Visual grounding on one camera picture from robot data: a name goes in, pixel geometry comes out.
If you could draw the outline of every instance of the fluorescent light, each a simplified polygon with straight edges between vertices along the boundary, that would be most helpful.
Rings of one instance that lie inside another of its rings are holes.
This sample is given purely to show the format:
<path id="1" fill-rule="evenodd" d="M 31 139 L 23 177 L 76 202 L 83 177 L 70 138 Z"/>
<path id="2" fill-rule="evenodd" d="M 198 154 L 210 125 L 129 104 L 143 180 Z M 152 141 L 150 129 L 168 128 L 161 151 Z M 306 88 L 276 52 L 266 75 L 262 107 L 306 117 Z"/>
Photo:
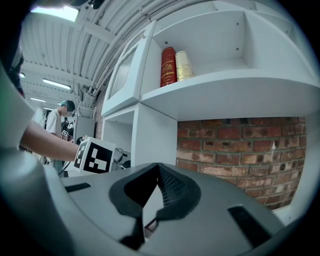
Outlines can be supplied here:
<path id="1" fill-rule="evenodd" d="M 45 100 L 42 100 L 42 99 L 37 99 L 37 98 L 30 98 L 31 100 L 34 100 L 34 101 L 38 101 L 38 102 L 46 102 Z"/>
<path id="2" fill-rule="evenodd" d="M 69 21 L 74 22 L 78 16 L 79 11 L 75 8 L 64 6 L 62 8 L 42 8 L 36 7 L 32 11 L 32 13 L 38 14 L 49 14 L 59 18 L 63 18 Z"/>
<path id="3" fill-rule="evenodd" d="M 53 85 L 53 86 L 59 86 L 59 87 L 62 87 L 64 89 L 68 89 L 68 90 L 71 90 L 71 87 L 69 85 L 65 85 L 65 84 L 62 84 L 62 83 L 59 83 L 59 82 L 54 82 L 54 81 L 50 81 L 48 79 L 42 79 L 45 83 L 47 84 L 50 84 L 50 85 Z"/>

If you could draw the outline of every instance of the white t-shirt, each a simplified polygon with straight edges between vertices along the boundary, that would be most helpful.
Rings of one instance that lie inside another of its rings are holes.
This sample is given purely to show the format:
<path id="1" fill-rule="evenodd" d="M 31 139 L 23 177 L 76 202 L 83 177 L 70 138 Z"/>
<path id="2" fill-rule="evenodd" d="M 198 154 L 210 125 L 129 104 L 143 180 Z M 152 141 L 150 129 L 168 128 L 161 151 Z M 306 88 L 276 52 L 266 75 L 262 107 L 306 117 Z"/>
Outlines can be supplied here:
<path id="1" fill-rule="evenodd" d="M 57 109 L 54 109 L 48 115 L 46 120 L 46 128 L 49 133 L 55 134 L 61 138 L 61 115 Z"/>

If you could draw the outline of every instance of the cable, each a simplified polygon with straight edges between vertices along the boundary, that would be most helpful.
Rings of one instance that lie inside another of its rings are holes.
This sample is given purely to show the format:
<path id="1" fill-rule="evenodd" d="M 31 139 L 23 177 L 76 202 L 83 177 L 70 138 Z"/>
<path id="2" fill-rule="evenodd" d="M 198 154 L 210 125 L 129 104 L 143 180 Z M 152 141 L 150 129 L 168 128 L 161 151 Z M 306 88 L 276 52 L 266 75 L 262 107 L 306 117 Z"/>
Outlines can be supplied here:
<path id="1" fill-rule="evenodd" d="M 67 163 L 67 165 L 65 167 L 62 168 L 62 170 L 58 173 L 58 176 L 60 176 L 60 174 L 62 174 L 66 169 L 67 167 L 70 165 L 70 161 Z"/>

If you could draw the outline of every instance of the black slot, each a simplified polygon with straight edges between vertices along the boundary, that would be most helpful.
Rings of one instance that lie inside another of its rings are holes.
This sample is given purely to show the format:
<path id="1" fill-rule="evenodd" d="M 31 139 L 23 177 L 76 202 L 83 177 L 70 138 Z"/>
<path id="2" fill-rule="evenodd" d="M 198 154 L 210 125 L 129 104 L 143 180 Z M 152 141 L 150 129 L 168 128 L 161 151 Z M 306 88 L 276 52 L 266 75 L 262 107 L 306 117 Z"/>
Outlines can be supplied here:
<path id="1" fill-rule="evenodd" d="M 80 183 L 80 184 L 76 184 L 76 185 L 71 185 L 71 186 L 65 186 L 65 190 L 70 193 L 70 192 L 74 192 L 74 191 L 78 191 L 78 190 L 83 190 L 86 188 L 91 187 L 88 183 Z"/>
<path id="2" fill-rule="evenodd" d="M 271 236 L 267 231 L 250 215 L 242 206 L 236 206 L 228 209 L 231 216 L 234 218 L 237 225 L 247 237 L 253 248 L 258 247 Z"/>

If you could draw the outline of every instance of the shelf board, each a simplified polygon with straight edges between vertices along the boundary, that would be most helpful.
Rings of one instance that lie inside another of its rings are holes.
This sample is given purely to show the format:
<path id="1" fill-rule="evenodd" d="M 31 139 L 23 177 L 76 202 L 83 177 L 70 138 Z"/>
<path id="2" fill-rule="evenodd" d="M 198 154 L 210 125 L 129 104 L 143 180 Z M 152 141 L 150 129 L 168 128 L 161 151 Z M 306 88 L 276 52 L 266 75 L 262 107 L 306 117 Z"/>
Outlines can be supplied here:
<path id="1" fill-rule="evenodd" d="M 140 102 L 177 121 L 304 116 L 320 109 L 320 88 L 281 71 L 227 70 L 169 84 Z"/>

